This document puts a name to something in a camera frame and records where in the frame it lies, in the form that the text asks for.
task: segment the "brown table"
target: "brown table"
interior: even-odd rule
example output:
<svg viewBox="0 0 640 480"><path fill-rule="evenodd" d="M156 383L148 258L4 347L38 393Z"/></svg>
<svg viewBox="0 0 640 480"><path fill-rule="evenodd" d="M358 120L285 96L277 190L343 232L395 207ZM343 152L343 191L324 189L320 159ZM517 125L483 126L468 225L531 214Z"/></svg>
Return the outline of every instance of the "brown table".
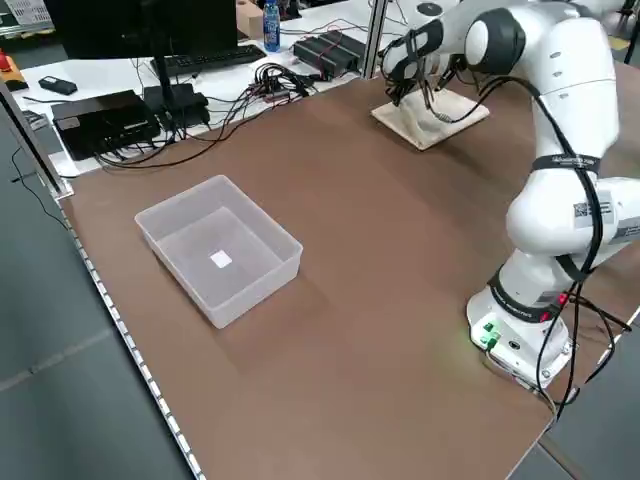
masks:
<svg viewBox="0 0 640 480"><path fill-rule="evenodd" d="M640 177L640 76L618 73L623 132L603 173ZM542 402L485 368L464 315L512 251L505 213L534 154L527 96L504 88L489 119L425 153L369 116L386 101L379 81L354 81L179 167L83 176L63 201L209 479L497 479L547 425ZM133 220L216 174L305 248L295 281L221 331ZM629 248L586 294L628 318L639 282ZM606 345L595 325L585 314L581 378Z"/></svg>

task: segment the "keyboard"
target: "keyboard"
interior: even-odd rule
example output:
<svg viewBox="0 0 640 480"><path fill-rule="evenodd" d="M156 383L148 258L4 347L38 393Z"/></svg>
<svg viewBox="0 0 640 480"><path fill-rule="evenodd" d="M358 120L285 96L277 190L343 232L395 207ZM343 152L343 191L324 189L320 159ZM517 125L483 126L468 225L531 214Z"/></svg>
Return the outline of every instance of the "keyboard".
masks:
<svg viewBox="0 0 640 480"><path fill-rule="evenodd" d="M191 75L206 70L219 70L233 65L255 62L266 57L267 54L255 45L241 45L233 50L222 50L209 55L177 55L167 57L167 73L169 77L176 75ZM151 66L158 73L156 63L151 61Z"/></svg>

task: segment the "metal frame post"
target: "metal frame post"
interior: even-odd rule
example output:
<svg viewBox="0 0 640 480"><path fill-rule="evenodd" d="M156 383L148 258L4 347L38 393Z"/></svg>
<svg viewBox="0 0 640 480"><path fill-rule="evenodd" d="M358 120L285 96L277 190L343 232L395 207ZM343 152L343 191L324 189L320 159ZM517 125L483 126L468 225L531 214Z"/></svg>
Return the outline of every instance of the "metal frame post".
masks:
<svg viewBox="0 0 640 480"><path fill-rule="evenodd" d="M376 71L378 49L382 39L382 29L387 15L387 3L389 0L373 0L371 18L369 19L369 33L367 45L364 51L364 63L362 77L369 80Z"/></svg>
<svg viewBox="0 0 640 480"><path fill-rule="evenodd" d="M60 178L49 155L36 139L31 126L20 111L13 95L3 81L0 81L0 106L9 119L11 133L18 141L24 154L33 161L38 176L42 179L51 195L57 200L73 194L69 182Z"/></svg>

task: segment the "clear plastic bin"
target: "clear plastic bin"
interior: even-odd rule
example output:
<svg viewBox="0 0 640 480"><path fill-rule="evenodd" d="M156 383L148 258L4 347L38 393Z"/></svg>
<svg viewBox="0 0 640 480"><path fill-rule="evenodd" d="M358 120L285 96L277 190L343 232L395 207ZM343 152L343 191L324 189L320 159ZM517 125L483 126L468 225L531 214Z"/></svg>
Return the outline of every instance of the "clear plastic bin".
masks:
<svg viewBox="0 0 640 480"><path fill-rule="evenodd" d="M222 175L140 212L135 220L218 328L298 274L302 245Z"/></svg>

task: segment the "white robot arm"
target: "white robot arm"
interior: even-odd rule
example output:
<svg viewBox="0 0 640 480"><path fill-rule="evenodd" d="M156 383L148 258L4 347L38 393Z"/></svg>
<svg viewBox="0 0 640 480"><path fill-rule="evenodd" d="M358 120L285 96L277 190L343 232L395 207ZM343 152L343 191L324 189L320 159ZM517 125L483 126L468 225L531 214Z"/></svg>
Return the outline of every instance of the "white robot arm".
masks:
<svg viewBox="0 0 640 480"><path fill-rule="evenodd" d="M472 341L534 388L546 387L571 358L562 320L549 327L567 301L564 292L584 279L580 269L595 232L576 169L588 176L602 212L602 241L591 266L640 238L640 181L598 180L619 130L615 70L598 18L622 3L465 0L394 41L383 56L396 104L417 83L417 72L441 74L449 55L464 55L471 70L524 79L537 91L536 160L507 213L516 250L467 305ZM418 68L420 61L426 68ZM546 113L575 155L567 155Z"/></svg>

